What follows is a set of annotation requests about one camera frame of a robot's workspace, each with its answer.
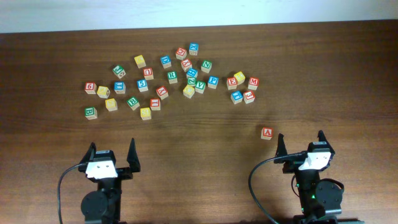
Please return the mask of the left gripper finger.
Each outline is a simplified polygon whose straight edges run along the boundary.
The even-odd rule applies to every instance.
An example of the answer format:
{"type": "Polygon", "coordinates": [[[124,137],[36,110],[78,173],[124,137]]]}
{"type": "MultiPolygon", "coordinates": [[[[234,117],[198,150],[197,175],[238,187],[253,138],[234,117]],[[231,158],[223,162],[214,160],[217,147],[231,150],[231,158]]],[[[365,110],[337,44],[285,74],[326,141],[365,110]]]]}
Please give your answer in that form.
{"type": "Polygon", "coordinates": [[[80,164],[87,164],[89,161],[91,161],[96,153],[96,144],[92,142],[86,152],[86,154],[83,156],[83,158],[80,161],[80,164]]]}
{"type": "Polygon", "coordinates": [[[139,158],[137,156],[136,143],[135,143],[134,138],[131,139],[126,160],[129,164],[131,172],[140,172],[141,171],[141,164],[140,164],[139,158]]]}

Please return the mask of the yellow S block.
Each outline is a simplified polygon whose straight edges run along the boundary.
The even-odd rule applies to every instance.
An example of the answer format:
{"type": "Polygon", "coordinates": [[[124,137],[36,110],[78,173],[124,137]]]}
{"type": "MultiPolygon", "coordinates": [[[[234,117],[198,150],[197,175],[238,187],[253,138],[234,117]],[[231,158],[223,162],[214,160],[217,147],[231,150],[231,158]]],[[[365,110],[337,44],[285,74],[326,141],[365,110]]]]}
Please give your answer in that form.
{"type": "Polygon", "coordinates": [[[152,119],[152,111],[150,108],[141,108],[140,109],[140,116],[142,120],[149,120],[152,119]]]}
{"type": "Polygon", "coordinates": [[[114,98],[105,100],[105,107],[108,111],[116,111],[118,109],[117,101],[114,98]]]}

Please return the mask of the green R block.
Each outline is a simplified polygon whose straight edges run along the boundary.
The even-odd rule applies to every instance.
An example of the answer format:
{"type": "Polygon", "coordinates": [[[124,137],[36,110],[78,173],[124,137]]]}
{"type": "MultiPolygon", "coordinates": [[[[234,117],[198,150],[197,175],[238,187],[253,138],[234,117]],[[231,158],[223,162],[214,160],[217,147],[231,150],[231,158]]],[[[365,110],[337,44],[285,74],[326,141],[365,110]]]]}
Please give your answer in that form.
{"type": "Polygon", "coordinates": [[[170,84],[174,84],[178,82],[177,73],[175,71],[167,73],[167,79],[170,84]]]}

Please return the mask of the green B block far left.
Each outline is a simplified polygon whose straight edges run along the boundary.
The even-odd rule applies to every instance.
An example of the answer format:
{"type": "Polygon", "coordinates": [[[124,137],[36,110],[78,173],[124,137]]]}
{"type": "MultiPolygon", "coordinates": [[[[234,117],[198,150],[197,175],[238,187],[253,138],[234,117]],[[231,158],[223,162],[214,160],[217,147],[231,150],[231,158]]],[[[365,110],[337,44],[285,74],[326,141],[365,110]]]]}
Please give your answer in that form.
{"type": "Polygon", "coordinates": [[[98,112],[95,107],[85,108],[85,117],[88,120],[96,119],[98,117],[98,112]]]}

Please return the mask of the blue block right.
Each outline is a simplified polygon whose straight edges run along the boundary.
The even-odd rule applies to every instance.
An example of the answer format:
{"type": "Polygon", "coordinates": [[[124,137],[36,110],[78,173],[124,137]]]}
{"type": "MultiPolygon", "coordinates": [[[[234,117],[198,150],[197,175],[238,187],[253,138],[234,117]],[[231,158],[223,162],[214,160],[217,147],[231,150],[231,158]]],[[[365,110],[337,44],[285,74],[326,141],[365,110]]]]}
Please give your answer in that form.
{"type": "Polygon", "coordinates": [[[242,93],[241,93],[240,91],[234,91],[234,92],[232,92],[232,94],[231,94],[231,101],[232,101],[234,104],[240,103],[240,102],[242,102],[242,100],[243,100],[243,95],[242,95],[242,93]]]}

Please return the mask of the red K block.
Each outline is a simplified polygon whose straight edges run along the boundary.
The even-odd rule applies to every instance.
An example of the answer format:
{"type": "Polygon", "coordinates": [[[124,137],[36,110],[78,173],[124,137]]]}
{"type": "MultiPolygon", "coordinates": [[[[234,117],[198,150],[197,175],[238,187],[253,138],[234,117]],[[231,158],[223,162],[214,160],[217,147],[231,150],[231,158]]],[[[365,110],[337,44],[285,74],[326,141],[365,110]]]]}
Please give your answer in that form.
{"type": "Polygon", "coordinates": [[[168,92],[168,90],[166,89],[166,87],[164,87],[164,86],[160,86],[160,87],[157,88],[155,91],[156,91],[158,97],[159,97],[161,100],[164,100],[164,99],[166,99],[166,98],[169,96],[169,92],[168,92]]]}

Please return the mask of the blue block left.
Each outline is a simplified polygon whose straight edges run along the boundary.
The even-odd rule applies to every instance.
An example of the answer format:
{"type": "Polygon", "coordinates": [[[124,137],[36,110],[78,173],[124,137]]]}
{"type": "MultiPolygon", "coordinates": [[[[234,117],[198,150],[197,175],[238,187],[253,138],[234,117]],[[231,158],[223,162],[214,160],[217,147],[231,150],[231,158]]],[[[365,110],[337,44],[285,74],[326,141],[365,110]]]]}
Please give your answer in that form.
{"type": "Polygon", "coordinates": [[[114,83],[114,91],[116,94],[125,94],[126,93],[126,85],[124,82],[115,82],[114,83]]]}

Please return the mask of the red E block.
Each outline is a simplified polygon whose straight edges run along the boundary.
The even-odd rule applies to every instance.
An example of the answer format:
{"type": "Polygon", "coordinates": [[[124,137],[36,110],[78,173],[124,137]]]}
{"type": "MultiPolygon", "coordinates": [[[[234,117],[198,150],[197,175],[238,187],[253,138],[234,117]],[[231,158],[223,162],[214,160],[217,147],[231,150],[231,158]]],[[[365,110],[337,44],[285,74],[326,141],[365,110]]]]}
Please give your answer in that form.
{"type": "Polygon", "coordinates": [[[235,79],[235,77],[227,78],[226,79],[226,86],[227,86],[228,90],[237,89],[237,86],[238,86],[237,79],[235,79]]]}

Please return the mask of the red U block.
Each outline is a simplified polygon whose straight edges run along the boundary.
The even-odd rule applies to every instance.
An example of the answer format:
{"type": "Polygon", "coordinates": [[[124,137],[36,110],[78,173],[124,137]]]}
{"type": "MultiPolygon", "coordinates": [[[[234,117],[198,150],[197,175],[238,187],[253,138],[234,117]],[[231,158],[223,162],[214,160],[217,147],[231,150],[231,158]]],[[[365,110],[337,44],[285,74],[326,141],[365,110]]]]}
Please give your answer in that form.
{"type": "Polygon", "coordinates": [[[153,80],[154,79],[154,73],[152,68],[144,68],[143,69],[143,75],[146,80],[153,80]]]}

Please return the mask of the yellow block centre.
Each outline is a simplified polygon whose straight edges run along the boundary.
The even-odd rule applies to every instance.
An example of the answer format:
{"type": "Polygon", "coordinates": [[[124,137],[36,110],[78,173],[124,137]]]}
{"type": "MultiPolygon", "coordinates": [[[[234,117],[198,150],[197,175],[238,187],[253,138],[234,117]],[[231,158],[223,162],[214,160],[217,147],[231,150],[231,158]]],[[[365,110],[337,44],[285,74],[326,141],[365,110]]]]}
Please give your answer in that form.
{"type": "Polygon", "coordinates": [[[184,89],[183,89],[183,95],[187,98],[192,98],[192,96],[195,94],[195,88],[187,85],[184,89]]]}

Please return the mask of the green n block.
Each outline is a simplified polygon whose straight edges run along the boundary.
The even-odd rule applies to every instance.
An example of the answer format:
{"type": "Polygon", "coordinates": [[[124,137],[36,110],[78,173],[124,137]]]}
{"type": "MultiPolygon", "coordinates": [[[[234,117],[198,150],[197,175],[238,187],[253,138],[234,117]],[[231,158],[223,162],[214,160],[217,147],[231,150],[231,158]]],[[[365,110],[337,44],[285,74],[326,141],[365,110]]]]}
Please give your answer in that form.
{"type": "Polygon", "coordinates": [[[197,79],[195,77],[187,78],[187,85],[195,87],[196,84],[197,84],[197,79]]]}
{"type": "Polygon", "coordinates": [[[212,62],[209,60],[204,60],[201,64],[201,71],[205,73],[210,73],[212,68],[212,62]]]}

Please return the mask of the blue P block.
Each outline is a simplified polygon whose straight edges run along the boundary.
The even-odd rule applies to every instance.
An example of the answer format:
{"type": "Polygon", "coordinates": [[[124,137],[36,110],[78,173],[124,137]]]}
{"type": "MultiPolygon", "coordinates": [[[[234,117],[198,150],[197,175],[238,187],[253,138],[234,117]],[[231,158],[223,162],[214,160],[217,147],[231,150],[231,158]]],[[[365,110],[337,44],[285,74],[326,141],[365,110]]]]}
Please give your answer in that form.
{"type": "Polygon", "coordinates": [[[208,87],[212,89],[216,89],[218,86],[219,78],[215,76],[209,76],[208,79],[208,87]]]}

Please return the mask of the blue D block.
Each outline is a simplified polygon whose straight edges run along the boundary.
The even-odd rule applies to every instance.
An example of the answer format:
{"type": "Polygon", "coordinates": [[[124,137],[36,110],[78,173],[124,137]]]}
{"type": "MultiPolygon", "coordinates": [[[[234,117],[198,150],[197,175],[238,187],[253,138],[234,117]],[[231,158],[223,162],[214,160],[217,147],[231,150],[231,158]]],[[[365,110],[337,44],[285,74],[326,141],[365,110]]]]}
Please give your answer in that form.
{"type": "Polygon", "coordinates": [[[160,61],[161,61],[163,68],[169,68],[172,66],[171,59],[168,55],[161,57],[160,61]]]}

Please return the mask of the blue H block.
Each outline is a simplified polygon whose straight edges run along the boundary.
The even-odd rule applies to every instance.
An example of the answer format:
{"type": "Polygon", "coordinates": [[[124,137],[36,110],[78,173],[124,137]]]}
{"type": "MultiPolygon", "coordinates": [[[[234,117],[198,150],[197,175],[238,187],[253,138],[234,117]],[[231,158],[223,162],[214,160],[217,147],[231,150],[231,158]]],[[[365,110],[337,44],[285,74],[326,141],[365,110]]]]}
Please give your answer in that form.
{"type": "Polygon", "coordinates": [[[198,71],[194,68],[189,68],[186,72],[187,78],[196,78],[198,76],[198,71]]]}

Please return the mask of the red C block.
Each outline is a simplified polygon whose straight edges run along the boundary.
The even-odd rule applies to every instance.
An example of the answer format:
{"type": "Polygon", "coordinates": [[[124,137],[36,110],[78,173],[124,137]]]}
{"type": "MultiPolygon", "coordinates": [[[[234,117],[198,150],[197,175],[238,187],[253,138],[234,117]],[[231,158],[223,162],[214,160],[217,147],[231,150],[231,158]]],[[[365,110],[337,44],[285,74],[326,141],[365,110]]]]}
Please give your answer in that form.
{"type": "Polygon", "coordinates": [[[187,50],[179,47],[175,53],[175,56],[178,60],[185,60],[187,56],[187,50]]]}

